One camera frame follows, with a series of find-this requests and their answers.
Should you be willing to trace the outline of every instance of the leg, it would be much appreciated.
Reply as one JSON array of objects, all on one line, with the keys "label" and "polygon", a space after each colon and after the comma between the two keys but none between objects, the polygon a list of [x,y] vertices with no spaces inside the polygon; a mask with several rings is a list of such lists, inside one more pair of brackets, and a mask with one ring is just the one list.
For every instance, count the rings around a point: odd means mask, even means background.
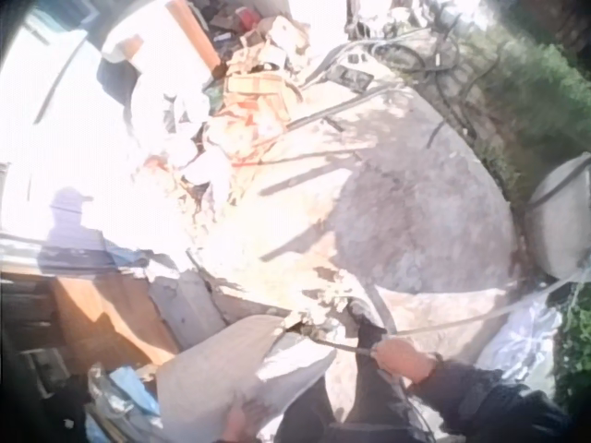
[{"label": "leg", "polygon": [[[385,332],[385,329],[369,322],[360,322],[357,346],[371,348]],[[346,422],[420,428],[419,418],[406,396],[402,379],[394,377],[392,383],[386,381],[371,357],[358,354],[356,360],[356,398]]]},{"label": "leg", "polygon": [[295,400],[283,416],[275,443],[316,443],[334,422],[324,377]]}]

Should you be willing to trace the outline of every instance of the concrete ground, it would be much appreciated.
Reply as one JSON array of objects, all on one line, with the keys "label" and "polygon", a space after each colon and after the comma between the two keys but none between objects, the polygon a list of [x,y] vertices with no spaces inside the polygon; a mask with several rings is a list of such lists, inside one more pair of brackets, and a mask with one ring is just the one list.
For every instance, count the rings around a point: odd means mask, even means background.
[{"label": "concrete ground", "polygon": [[[336,84],[316,85],[305,91],[302,114],[353,96]],[[203,244],[226,319],[318,305],[339,269],[361,284],[391,330],[504,304],[518,276],[512,216],[458,134],[444,124],[429,142],[442,117],[403,86],[334,120],[343,133],[310,124],[251,166],[252,184]],[[416,342],[473,362],[499,325],[474,323]],[[347,336],[356,343],[354,328]],[[340,419],[353,402],[355,375],[349,353],[327,374]]]}]

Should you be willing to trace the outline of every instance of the plastic sheet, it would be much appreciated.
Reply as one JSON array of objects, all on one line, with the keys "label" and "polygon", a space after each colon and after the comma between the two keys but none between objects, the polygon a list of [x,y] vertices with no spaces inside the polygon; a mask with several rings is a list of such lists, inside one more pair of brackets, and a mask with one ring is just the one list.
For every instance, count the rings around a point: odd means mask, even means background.
[{"label": "plastic sheet", "polygon": [[509,315],[497,335],[482,351],[476,366],[502,369],[504,378],[525,381],[542,363],[553,358],[554,334],[561,314],[539,300]]}]

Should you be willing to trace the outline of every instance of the black hose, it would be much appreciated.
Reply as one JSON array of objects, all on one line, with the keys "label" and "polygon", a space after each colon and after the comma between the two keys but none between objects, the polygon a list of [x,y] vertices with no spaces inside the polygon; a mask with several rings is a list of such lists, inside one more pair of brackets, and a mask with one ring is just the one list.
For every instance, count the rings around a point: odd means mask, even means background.
[{"label": "black hose", "polygon": [[367,102],[378,95],[381,95],[389,90],[394,90],[396,85],[394,83],[388,83],[386,85],[378,86],[377,88],[372,88],[371,90],[366,90],[363,94],[357,95],[351,100],[348,100],[343,103],[339,103],[335,106],[332,106],[327,109],[323,109],[322,111],[318,111],[315,114],[308,115],[306,117],[300,118],[299,120],[295,120],[289,124],[287,124],[287,131],[293,131],[295,129],[299,129],[302,126],[308,125],[312,122],[320,120],[322,118],[328,117],[329,115],[334,115],[341,113],[342,111],[346,111],[349,108],[353,108],[360,103]]},{"label": "black hose", "polygon": [[478,134],[476,132],[474,124],[472,123],[472,120],[470,120],[470,117],[468,117],[468,112],[465,109],[465,103],[468,98],[468,94],[470,93],[470,90],[472,90],[474,85],[476,85],[476,82],[486,77],[493,71],[495,67],[497,67],[497,65],[501,61],[501,52],[504,46],[505,43],[499,45],[497,49],[497,58],[495,59],[495,61],[492,62],[487,69],[485,69],[484,71],[480,72],[477,76],[472,78],[472,80],[464,87],[464,89],[460,93],[460,112],[462,113],[462,117],[464,118],[465,127],[468,130],[468,136],[470,136],[473,139],[476,139],[478,137]]},{"label": "black hose", "polygon": [[561,192],[562,189],[564,189],[568,184],[570,184],[572,180],[574,180],[576,177],[578,177],[590,165],[591,165],[591,157],[589,157],[584,162],[580,163],[572,171],[570,171],[569,174],[566,177],[564,177],[560,183],[558,183],[556,186],[554,186],[552,189],[550,189],[550,191],[548,191],[542,197],[525,205],[524,210],[530,211],[530,210],[534,210],[535,208],[539,208],[540,206],[542,206],[548,200],[550,200],[551,198],[556,196],[559,192]]}]

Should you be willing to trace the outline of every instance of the wire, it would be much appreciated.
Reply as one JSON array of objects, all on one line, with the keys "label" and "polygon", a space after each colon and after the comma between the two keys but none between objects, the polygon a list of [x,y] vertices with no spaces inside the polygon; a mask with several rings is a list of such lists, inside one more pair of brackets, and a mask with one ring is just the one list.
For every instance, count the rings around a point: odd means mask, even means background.
[{"label": "wire", "polygon": [[302,126],[308,125],[312,122],[325,118],[329,115],[338,114],[349,108],[357,106],[360,103],[366,102],[374,97],[377,97],[389,90],[395,90],[397,86],[398,85],[395,83],[388,83],[386,85],[378,86],[371,90],[366,90],[363,94],[357,95],[356,97],[354,97],[351,100],[348,100],[347,102],[337,104],[336,106],[332,106],[330,108],[324,109],[315,114],[308,115],[307,117],[300,118],[299,120],[295,120],[294,122],[287,124],[287,131],[293,131]]},{"label": "wire", "polygon": [[574,281],[578,277],[582,276],[584,272],[585,271],[583,269],[579,269],[570,278],[556,281],[555,283],[551,284],[548,288],[545,288],[545,289],[538,291],[536,293],[531,293],[531,294],[525,296],[524,298],[522,298],[521,300],[519,300],[518,302],[515,302],[511,305],[500,307],[498,309],[490,311],[487,314],[483,314],[481,316],[474,316],[474,317],[470,317],[470,318],[465,318],[463,320],[451,321],[449,323],[442,323],[442,324],[434,325],[434,326],[426,326],[424,328],[400,330],[400,331],[397,331],[393,335],[396,337],[407,337],[410,335],[423,334],[425,332],[433,332],[435,330],[457,328],[458,326],[467,325],[470,323],[474,323],[476,321],[485,321],[485,320],[490,320],[492,318],[504,316],[505,314],[509,314],[513,311],[516,311],[517,309],[522,309],[523,307],[531,304],[532,302],[547,296],[549,293],[553,293],[554,291],[561,288],[565,284],[567,284],[571,281]]},{"label": "wire", "polygon": [[468,135],[473,139],[476,139],[478,137],[478,133],[476,132],[474,124],[472,123],[472,120],[470,120],[470,117],[468,117],[468,112],[465,109],[466,100],[468,98],[470,90],[472,90],[474,85],[476,85],[476,82],[486,77],[497,67],[497,65],[501,61],[501,52],[504,46],[505,43],[499,45],[499,47],[497,48],[497,58],[495,59],[495,61],[492,62],[487,69],[485,69],[484,71],[480,72],[477,76],[472,78],[472,80],[465,86],[464,90],[460,93],[460,112],[462,113],[462,117],[464,118],[465,126],[468,130]]},{"label": "wire", "polygon": [[570,171],[569,174],[566,177],[564,177],[560,183],[558,183],[556,186],[554,186],[552,189],[550,189],[550,191],[548,191],[542,197],[525,205],[525,211],[534,210],[534,209],[542,206],[544,203],[546,203],[551,198],[556,196],[559,192],[561,192],[562,189],[564,189],[568,184],[570,184],[572,180],[574,180],[576,177],[578,177],[590,165],[591,165],[591,156],[588,157],[584,162],[579,163],[579,165],[576,168],[574,168],[572,171]]}]

